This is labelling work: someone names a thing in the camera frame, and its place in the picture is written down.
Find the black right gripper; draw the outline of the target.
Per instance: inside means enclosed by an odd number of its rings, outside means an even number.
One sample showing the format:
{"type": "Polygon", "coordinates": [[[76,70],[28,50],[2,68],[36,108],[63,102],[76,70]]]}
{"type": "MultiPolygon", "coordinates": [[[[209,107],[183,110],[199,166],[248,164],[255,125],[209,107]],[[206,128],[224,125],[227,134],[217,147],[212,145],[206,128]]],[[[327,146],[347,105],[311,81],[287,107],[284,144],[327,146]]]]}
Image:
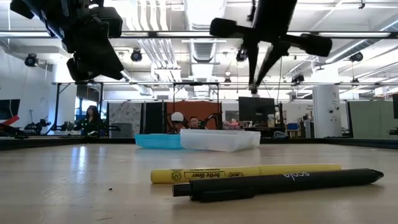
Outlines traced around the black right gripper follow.
{"type": "Polygon", "coordinates": [[[246,49],[249,62],[249,89],[252,94],[257,93],[257,87],[261,84],[268,71],[283,56],[288,56],[290,46],[304,50],[307,54],[327,57],[332,48],[332,40],[329,37],[301,33],[299,36],[289,35],[283,27],[283,22],[257,22],[253,27],[237,25],[236,21],[215,18],[210,25],[210,35],[218,38],[240,38],[246,49]],[[259,69],[256,83],[254,74],[257,67],[258,42],[272,43],[267,49],[266,56],[259,69]]]}

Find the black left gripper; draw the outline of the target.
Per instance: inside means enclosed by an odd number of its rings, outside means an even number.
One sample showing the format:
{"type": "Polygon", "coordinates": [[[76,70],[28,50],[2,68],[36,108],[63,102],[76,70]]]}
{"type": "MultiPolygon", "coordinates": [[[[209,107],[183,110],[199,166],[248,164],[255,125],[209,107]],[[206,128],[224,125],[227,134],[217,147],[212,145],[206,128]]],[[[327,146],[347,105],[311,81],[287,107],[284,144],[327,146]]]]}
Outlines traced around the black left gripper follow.
{"type": "Polygon", "coordinates": [[[124,67],[109,42],[121,36],[122,24],[103,0],[46,0],[46,30],[70,54],[67,68],[74,81],[123,78],[124,67]]]}

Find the translucent white supply box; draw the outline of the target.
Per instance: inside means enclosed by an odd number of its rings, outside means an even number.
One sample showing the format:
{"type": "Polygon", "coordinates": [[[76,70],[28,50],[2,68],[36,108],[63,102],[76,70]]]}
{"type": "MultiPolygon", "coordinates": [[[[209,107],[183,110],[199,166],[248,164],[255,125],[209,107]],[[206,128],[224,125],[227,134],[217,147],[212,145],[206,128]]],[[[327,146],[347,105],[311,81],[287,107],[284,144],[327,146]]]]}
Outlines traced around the translucent white supply box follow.
{"type": "Polygon", "coordinates": [[[185,149],[234,152],[260,145],[258,131],[182,129],[180,143],[185,149]]]}

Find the blue plastic box lid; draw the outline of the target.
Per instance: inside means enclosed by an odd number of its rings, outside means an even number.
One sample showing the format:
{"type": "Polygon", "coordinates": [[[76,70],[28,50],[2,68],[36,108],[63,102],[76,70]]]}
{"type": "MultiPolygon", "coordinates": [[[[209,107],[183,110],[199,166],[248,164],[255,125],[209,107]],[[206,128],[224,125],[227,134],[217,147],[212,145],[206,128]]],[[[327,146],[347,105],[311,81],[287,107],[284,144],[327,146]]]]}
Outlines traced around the blue plastic box lid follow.
{"type": "Polygon", "coordinates": [[[181,149],[179,134],[136,134],[136,144],[148,149],[181,149]]]}

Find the yellow highlighter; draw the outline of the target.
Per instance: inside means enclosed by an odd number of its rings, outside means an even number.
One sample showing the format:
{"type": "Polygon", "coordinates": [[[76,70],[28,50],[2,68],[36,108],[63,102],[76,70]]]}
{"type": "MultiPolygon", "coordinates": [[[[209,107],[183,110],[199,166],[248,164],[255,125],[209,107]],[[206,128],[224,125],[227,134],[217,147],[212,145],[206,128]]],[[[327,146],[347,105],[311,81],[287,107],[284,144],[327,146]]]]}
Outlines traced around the yellow highlighter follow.
{"type": "Polygon", "coordinates": [[[338,164],[289,164],[244,167],[209,167],[197,169],[158,169],[150,173],[153,184],[187,183],[195,179],[220,179],[259,175],[288,174],[296,172],[318,172],[341,170],[338,164]]]}

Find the black clip pen white print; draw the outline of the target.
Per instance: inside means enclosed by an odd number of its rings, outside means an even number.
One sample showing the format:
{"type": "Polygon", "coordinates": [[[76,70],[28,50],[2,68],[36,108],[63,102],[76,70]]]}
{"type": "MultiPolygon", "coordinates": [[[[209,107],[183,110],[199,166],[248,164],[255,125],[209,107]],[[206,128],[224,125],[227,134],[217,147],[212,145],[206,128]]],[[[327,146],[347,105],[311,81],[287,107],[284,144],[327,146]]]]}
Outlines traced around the black clip pen white print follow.
{"type": "Polygon", "coordinates": [[[172,187],[174,197],[190,197],[196,202],[220,202],[301,190],[369,185],[384,177],[374,169],[344,169],[296,172],[224,179],[197,179],[172,187]]]}

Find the black overhead light beam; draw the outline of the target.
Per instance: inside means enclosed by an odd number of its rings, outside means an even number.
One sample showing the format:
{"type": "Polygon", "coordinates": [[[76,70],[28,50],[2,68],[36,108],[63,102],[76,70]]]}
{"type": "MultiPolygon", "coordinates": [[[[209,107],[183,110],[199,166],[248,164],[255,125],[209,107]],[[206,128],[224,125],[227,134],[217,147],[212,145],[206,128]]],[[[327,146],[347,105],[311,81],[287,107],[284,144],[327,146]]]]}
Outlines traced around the black overhead light beam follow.
{"type": "MultiPolygon", "coordinates": [[[[398,39],[398,31],[394,32],[288,32],[288,35],[300,36],[302,34],[319,35],[332,39],[398,39]]],[[[213,36],[206,31],[187,31],[187,30],[169,30],[169,31],[122,31],[122,39],[239,39],[242,34],[231,34],[226,37],[213,36]]],[[[50,35],[46,31],[36,30],[0,30],[0,38],[6,39],[48,39],[50,35]]]]}

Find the grey bin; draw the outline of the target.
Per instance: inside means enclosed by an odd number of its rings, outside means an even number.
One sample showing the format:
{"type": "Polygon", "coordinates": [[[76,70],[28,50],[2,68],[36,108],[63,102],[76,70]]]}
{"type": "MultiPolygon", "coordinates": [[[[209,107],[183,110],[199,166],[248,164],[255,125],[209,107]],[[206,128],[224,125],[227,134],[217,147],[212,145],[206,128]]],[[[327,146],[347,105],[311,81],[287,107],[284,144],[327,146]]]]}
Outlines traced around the grey bin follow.
{"type": "Polygon", "coordinates": [[[110,131],[111,138],[133,138],[134,131],[131,123],[113,123],[110,131]]]}

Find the black partition panel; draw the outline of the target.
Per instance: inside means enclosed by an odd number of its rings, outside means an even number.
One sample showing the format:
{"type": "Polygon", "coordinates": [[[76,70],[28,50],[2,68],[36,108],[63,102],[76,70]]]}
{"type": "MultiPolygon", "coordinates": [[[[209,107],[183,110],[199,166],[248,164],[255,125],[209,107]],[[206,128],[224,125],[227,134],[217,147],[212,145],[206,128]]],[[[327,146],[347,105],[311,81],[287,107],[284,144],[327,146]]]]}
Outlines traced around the black partition panel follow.
{"type": "Polygon", "coordinates": [[[149,101],[141,104],[140,134],[165,133],[167,105],[163,101],[149,101]]]}

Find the red angled bar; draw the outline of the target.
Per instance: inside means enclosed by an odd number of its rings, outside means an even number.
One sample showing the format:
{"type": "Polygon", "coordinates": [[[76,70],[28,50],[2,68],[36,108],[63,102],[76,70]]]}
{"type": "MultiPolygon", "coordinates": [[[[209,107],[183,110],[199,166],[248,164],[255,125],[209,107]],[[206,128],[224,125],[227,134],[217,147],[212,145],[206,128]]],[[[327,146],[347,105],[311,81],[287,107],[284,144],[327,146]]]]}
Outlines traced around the red angled bar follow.
{"type": "Polygon", "coordinates": [[[2,128],[8,128],[10,127],[12,124],[14,124],[15,122],[17,122],[19,120],[19,116],[15,115],[7,120],[5,120],[4,122],[0,123],[0,129],[2,128]]]}

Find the white dome lamp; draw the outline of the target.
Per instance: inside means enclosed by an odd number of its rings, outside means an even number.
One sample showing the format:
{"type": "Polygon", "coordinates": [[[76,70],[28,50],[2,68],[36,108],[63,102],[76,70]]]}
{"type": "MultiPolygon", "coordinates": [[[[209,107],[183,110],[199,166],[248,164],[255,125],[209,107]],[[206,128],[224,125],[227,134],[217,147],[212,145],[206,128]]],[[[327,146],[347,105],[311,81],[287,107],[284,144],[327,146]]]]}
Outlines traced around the white dome lamp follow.
{"type": "Polygon", "coordinates": [[[171,114],[170,119],[174,123],[181,123],[181,122],[184,121],[185,118],[184,118],[184,116],[183,116],[183,114],[181,112],[177,111],[177,112],[174,112],[174,113],[171,114]]]}

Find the green partition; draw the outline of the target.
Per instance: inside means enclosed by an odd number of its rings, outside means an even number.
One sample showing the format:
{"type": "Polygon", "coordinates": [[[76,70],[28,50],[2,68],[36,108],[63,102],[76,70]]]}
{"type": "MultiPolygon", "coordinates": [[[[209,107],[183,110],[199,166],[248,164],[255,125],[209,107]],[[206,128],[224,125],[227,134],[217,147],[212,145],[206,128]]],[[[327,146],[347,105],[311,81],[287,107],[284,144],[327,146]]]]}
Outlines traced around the green partition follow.
{"type": "Polygon", "coordinates": [[[351,129],[356,139],[394,139],[398,128],[392,101],[350,101],[351,129]]]}

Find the black metal workcell frame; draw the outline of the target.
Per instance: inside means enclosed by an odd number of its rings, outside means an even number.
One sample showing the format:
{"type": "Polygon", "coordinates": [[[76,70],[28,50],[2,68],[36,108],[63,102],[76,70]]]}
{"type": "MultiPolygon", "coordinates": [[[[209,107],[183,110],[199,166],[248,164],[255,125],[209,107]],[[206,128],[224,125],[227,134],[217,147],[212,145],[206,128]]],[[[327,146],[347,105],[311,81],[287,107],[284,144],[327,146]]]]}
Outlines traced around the black metal workcell frame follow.
{"type": "Polygon", "coordinates": [[[104,84],[100,82],[53,82],[54,101],[49,109],[50,135],[80,134],[86,114],[101,112],[104,84]]]}
{"type": "Polygon", "coordinates": [[[175,89],[176,86],[184,87],[185,85],[189,86],[203,86],[207,85],[208,87],[214,85],[216,87],[216,103],[217,103],[217,112],[216,112],[216,128],[221,129],[221,103],[220,103],[220,83],[219,82],[172,82],[173,86],[173,112],[175,112],[175,89]]]}

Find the silver ventilation duct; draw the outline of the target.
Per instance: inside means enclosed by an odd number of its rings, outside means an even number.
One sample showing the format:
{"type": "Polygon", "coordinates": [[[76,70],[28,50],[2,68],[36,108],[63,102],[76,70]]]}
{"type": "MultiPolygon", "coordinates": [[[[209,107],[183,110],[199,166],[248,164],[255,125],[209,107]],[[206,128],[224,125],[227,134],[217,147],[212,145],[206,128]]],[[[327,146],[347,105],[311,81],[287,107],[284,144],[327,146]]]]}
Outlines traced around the silver ventilation duct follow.
{"type": "MultiPolygon", "coordinates": [[[[208,31],[212,20],[224,17],[226,0],[184,0],[185,17],[190,31],[208,31]]],[[[215,82],[217,39],[190,39],[190,73],[196,82],[215,82]]]]}

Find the black table border rail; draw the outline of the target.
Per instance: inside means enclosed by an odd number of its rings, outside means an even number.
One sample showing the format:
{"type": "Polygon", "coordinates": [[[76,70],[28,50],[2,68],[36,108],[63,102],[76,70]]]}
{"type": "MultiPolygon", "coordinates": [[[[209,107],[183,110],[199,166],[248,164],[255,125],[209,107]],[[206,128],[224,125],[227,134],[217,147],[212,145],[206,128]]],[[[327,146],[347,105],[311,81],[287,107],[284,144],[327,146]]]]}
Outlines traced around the black table border rail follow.
{"type": "MultiPolygon", "coordinates": [[[[135,139],[111,138],[27,138],[0,139],[0,151],[23,148],[67,146],[76,144],[135,144],[135,139]]],[[[260,144],[334,144],[343,146],[374,147],[398,150],[398,139],[355,139],[355,138],[290,138],[271,139],[261,138],[260,144]]]]}

